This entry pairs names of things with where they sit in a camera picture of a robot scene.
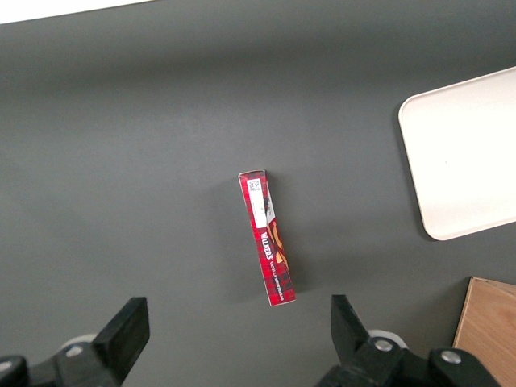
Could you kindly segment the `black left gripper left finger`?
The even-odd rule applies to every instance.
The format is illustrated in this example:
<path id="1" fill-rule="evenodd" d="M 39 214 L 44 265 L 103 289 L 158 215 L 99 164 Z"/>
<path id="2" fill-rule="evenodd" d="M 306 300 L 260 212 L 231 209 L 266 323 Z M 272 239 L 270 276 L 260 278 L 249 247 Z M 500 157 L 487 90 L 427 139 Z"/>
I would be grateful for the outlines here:
<path id="1" fill-rule="evenodd" d="M 69 340 L 39 364 L 3 356 L 1 385 L 121 386 L 149 338 L 148 300 L 130 298 L 99 333 Z"/>

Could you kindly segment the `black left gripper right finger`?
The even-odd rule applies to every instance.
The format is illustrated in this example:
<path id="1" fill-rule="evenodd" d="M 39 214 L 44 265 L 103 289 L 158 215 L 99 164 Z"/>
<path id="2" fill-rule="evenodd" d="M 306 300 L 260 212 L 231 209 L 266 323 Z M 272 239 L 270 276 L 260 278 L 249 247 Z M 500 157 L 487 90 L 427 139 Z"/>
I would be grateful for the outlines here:
<path id="1" fill-rule="evenodd" d="M 368 331 L 345 295 L 331 297 L 331 338 L 339 365 L 319 386 L 498 386 L 469 352 L 451 347 L 416 356 L 391 332 Z"/>

